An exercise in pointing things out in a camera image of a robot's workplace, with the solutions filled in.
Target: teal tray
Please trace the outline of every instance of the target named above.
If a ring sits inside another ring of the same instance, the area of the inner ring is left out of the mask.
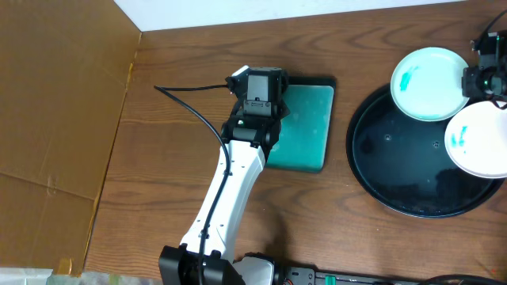
[[[312,173],[322,169],[335,87],[331,78],[290,77],[284,93],[290,114],[281,121],[280,138],[267,167]]]

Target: brown cardboard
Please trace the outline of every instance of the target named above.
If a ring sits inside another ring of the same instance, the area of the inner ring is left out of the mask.
[[[81,273],[139,36],[109,0],[0,2],[0,266]]]

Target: wooden table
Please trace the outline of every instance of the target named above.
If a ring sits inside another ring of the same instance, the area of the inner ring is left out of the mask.
[[[411,51],[438,46],[469,63],[476,38],[506,1],[339,13],[143,34],[86,262],[89,271],[159,279],[164,245],[177,246],[215,172],[219,144],[181,106],[153,89],[221,84],[244,64],[338,81],[324,169],[266,169],[254,185],[236,257],[263,252],[321,270],[428,278],[468,273],[507,279],[507,187],[455,218],[412,218],[366,193],[345,155],[361,101],[390,81]],[[498,28],[506,28],[505,21]],[[179,93],[216,128],[234,97]]]

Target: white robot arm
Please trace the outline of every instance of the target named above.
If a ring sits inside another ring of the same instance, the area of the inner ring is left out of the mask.
[[[231,174],[227,178],[222,195],[213,213],[208,238],[204,246],[204,255],[211,256],[212,251],[216,250],[221,253],[222,259],[229,260],[232,263],[239,223],[250,190],[254,186],[259,173],[264,169],[265,159],[262,149],[251,147],[249,142],[231,140],[226,146],[231,157]],[[204,220],[208,215],[220,182],[222,182],[225,168],[225,155],[223,150],[220,149],[219,163],[203,206],[189,232],[181,240],[181,244],[186,244],[189,252],[199,252],[200,232],[203,229]]]
[[[275,278],[275,264],[268,258],[247,256],[234,265],[233,261],[236,236],[246,201],[255,180],[264,169],[269,151],[278,142],[280,120],[288,114],[282,101],[288,76],[280,68],[244,66],[226,81],[238,102],[229,120],[223,124],[221,134],[213,129],[223,148],[220,149],[215,176],[199,214],[177,249],[166,246],[162,250],[159,267],[165,285],[280,283],[279,278]],[[166,92],[171,88],[155,88],[179,101]],[[179,103],[211,126],[195,110],[181,101]],[[229,173],[226,173],[226,153],[229,155]],[[225,184],[224,175],[228,175]]]

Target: black cable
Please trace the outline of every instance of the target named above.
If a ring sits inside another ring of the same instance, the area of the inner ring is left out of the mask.
[[[206,238],[208,236],[208,227],[209,227],[210,221],[212,220],[213,212],[215,211],[216,204],[219,202],[220,194],[222,194],[223,187],[225,186],[225,183],[227,182],[227,178],[229,177],[229,173],[231,172],[231,158],[229,157],[229,151],[227,151],[227,148],[225,147],[225,143],[223,143],[222,137],[220,136],[219,132],[213,127],[213,125],[211,125],[208,122],[208,120],[206,120],[194,108],[190,107],[184,101],[181,101],[180,99],[176,98],[173,94],[167,92],[166,90],[196,91],[196,90],[206,90],[206,89],[227,87],[227,85],[213,85],[213,86],[197,87],[197,88],[166,88],[166,87],[160,87],[160,86],[153,86],[153,87],[156,90],[164,93],[167,97],[176,101],[181,106],[185,107],[192,114],[196,115],[197,118],[199,118],[201,121],[203,121],[203,123],[206,126],[208,126],[210,128],[210,130],[212,130],[215,137],[219,140],[220,146],[223,149],[223,154],[225,155],[226,165],[225,165],[225,171],[223,173],[222,183],[220,183],[219,190],[216,193],[216,196],[215,196],[215,199],[213,200],[212,206],[209,208],[208,216],[206,217],[206,221],[204,222],[204,227],[203,227],[202,231],[200,232],[199,253],[197,254],[197,262],[198,262],[197,275],[199,277],[199,285],[204,285],[204,270],[203,270],[204,244],[206,243]]]
[[[491,27],[493,27],[494,23],[496,23],[498,21],[498,19],[500,19],[505,13],[507,13],[507,9],[504,10],[503,12],[501,12],[497,17],[495,17],[490,22],[490,24],[486,27],[486,29],[484,30],[484,32],[482,32],[481,36],[478,39],[478,42],[475,44],[475,46],[474,46],[475,50],[479,49],[479,47],[482,44],[482,41],[484,40],[485,37],[487,37],[488,33],[490,32]]]
[[[427,279],[426,281],[419,283],[419,285],[442,284],[444,282],[448,282],[448,281],[452,281],[452,280],[462,280],[465,282],[471,282],[471,283],[483,284],[483,285],[505,285],[505,283],[503,283],[501,281],[497,281],[495,279],[489,279],[489,278],[473,276],[473,275],[462,275],[462,274],[441,275],[441,276],[433,277],[431,279]]]
[[[210,85],[210,86],[192,87],[192,88],[172,88],[172,87],[155,86],[155,88],[156,87],[164,89],[165,91],[201,91],[201,90],[209,90],[209,89],[216,89],[216,88],[228,88],[229,86],[227,84],[220,84],[220,85]]]

